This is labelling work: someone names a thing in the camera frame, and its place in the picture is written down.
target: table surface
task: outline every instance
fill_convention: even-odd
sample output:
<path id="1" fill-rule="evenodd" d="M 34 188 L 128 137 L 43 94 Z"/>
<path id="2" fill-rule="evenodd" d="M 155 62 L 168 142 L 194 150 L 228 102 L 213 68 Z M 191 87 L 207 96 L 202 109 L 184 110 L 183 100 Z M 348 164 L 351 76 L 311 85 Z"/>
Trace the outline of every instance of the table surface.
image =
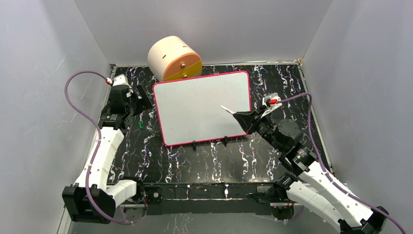
<path id="1" fill-rule="evenodd" d="M 137 219 L 142 210 L 128 210 L 130 219 Z M 336 234 L 329 223 L 308 209 L 300 218 L 284 224 L 272 216 L 254 214 L 164 214 L 147 216 L 134 225 L 107 225 L 72 222 L 70 234 Z"/>
<path id="2" fill-rule="evenodd" d="M 278 92 L 281 99 L 305 92 L 297 65 L 219 65 L 204 66 L 202 76 L 233 71 L 247 71 L 250 75 L 251 104 L 256 109 L 263 96 Z M 132 86 L 141 84 L 153 100 L 152 86 L 157 82 L 148 67 L 119 67 L 115 75 L 125 74 Z M 304 131 L 302 143 L 312 149 L 307 132 L 308 100 L 299 98 L 284 104 L 272 113 L 278 122 L 291 118 Z M 143 129 L 138 122 L 142 121 Z M 324 149 L 315 125 L 313 136 L 325 160 Z M 146 183 L 237 183 L 271 182 L 287 170 L 275 151 L 258 134 L 221 141 L 167 147 L 162 142 L 156 107 L 133 119 L 131 128 L 119 146 L 108 182 L 115 183 L 123 176 L 142 177 Z"/>

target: marker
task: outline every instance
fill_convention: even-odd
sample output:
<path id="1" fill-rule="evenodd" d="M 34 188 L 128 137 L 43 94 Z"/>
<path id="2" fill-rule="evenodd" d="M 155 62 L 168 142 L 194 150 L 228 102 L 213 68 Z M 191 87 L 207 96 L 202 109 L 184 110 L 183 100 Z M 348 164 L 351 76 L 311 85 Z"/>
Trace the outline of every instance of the marker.
<path id="1" fill-rule="evenodd" d="M 222 105 L 220 105 L 220 107 L 222 108 L 222 109 L 224 109 L 224 110 L 226 110 L 228 113 L 230 113 L 231 115 L 234 115 L 234 113 L 235 112 L 233 112 L 232 110 L 230 110 L 230 109 L 228 109 L 228 108 L 226 108 L 226 107 L 224 107 L 224 106 L 222 106 Z"/>

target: black marble tabletop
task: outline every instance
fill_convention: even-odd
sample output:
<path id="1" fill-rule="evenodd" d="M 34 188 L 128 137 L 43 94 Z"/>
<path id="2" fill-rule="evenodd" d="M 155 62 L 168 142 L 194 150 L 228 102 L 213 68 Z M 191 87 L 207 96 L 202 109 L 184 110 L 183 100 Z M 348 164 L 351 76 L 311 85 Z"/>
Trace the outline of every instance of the black marble tabletop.
<path id="1" fill-rule="evenodd" d="M 297 65 L 220 65 L 204 66 L 202 75 L 247 71 L 250 76 L 251 104 L 257 108 L 263 96 L 278 92 L 281 99 L 305 92 Z M 141 84 L 153 100 L 152 86 L 157 82 L 148 67 L 119 67 L 116 76 L 125 74 L 132 86 Z M 307 132 L 308 101 L 299 98 L 272 113 L 278 122 L 291 118 L 304 131 L 302 143 L 312 149 Z M 324 150 L 313 121 L 313 136 L 322 155 Z M 287 170 L 281 166 L 275 151 L 258 134 L 221 141 L 167 147 L 162 142 L 156 107 L 133 120 L 119 146 L 108 178 L 117 182 L 123 176 L 142 177 L 146 183 L 213 183 L 271 182 Z"/>

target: black bracket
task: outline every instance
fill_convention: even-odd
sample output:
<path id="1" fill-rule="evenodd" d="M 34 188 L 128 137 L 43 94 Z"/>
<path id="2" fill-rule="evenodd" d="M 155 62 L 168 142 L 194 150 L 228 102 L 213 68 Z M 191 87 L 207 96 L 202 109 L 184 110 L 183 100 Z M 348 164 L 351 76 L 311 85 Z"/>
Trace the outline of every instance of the black bracket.
<path id="1" fill-rule="evenodd" d="M 113 217 L 116 210 L 115 200 L 101 189 L 90 188 L 93 200 L 104 213 Z M 66 186 L 62 193 L 63 201 L 73 222 L 110 223 L 90 204 L 86 189 L 77 186 Z"/>
<path id="2" fill-rule="evenodd" d="M 289 153 L 282 153 L 278 158 L 287 170 L 299 176 L 309 171 L 309 166 L 316 161 L 317 156 L 301 143 L 297 143 Z"/>
<path id="3" fill-rule="evenodd" d="M 294 216 L 294 206 L 271 207 L 271 213 L 275 218 L 280 220 L 292 219 Z"/>
<path id="4" fill-rule="evenodd" d="M 148 204 L 160 204 L 162 202 L 162 188 L 158 186 L 145 186 Z"/>
<path id="5" fill-rule="evenodd" d="M 227 143 L 228 143 L 228 137 L 225 136 L 225 137 L 224 137 L 224 146 L 226 146 Z"/>
<path id="6" fill-rule="evenodd" d="M 386 209 L 381 206 L 377 206 L 379 210 L 382 212 L 389 214 Z M 353 233 L 360 233 L 360 234 L 376 234 L 382 231 L 383 226 L 386 222 L 386 217 L 380 214 L 378 211 L 373 210 L 373 214 L 368 218 L 366 221 L 362 219 L 360 223 L 362 226 L 359 227 L 350 227 L 345 220 L 339 219 L 338 223 L 340 224 L 341 234 L 353 234 Z"/>

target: black clamp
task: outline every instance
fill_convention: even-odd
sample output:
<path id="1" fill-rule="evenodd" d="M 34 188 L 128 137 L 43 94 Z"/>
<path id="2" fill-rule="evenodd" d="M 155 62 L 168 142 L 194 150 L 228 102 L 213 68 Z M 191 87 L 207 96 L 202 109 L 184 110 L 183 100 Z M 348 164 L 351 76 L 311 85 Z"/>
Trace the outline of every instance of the black clamp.
<path id="1" fill-rule="evenodd" d="M 307 147 L 298 143 L 293 150 L 287 154 L 281 154 L 279 160 L 283 167 L 299 176 L 303 172 L 308 172 L 308 168 L 317 160 L 317 156 Z"/>
<path id="2" fill-rule="evenodd" d="M 290 190 L 291 184 L 298 181 L 293 174 L 285 173 L 277 181 L 274 182 L 274 197 L 280 201 L 288 199 L 287 190 Z"/>
<path id="3" fill-rule="evenodd" d="M 94 186 L 90 188 L 93 200 L 99 204 L 100 209 L 113 217 L 116 211 L 115 200 L 105 191 L 97 189 Z M 91 205 L 86 196 L 86 188 L 75 186 L 66 186 L 62 193 L 63 201 L 73 222 L 103 223 L 108 224 L 107 220 Z"/>
<path id="4" fill-rule="evenodd" d="M 389 214 L 389 212 L 381 206 L 377 206 L 379 210 L 382 212 Z M 340 224 L 340 230 L 342 234 L 353 234 L 353 233 L 360 233 L 360 234 L 376 234 L 382 231 L 383 226 L 386 222 L 386 217 L 379 213 L 376 210 L 373 210 L 373 214 L 365 220 L 364 218 L 361 219 L 360 223 L 362 226 L 359 227 L 350 227 L 347 222 L 343 219 L 339 219 L 338 223 Z"/>
<path id="5" fill-rule="evenodd" d="M 148 204 L 160 204 L 162 202 L 162 188 L 159 186 L 145 186 Z"/>
<path id="6" fill-rule="evenodd" d="M 228 137 L 225 136 L 225 137 L 224 137 L 224 146 L 226 146 L 227 143 L 228 143 Z"/>
<path id="7" fill-rule="evenodd" d="M 123 134 L 132 124 L 132 117 L 152 108 L 152 103 L 142 85 L 138 85 L 136 92 L 131 94 L 128 85 L 113 86 L 109 93 L 109 101 L 100 113 L 99 128 L 112 127 L 120 129 Z"/>

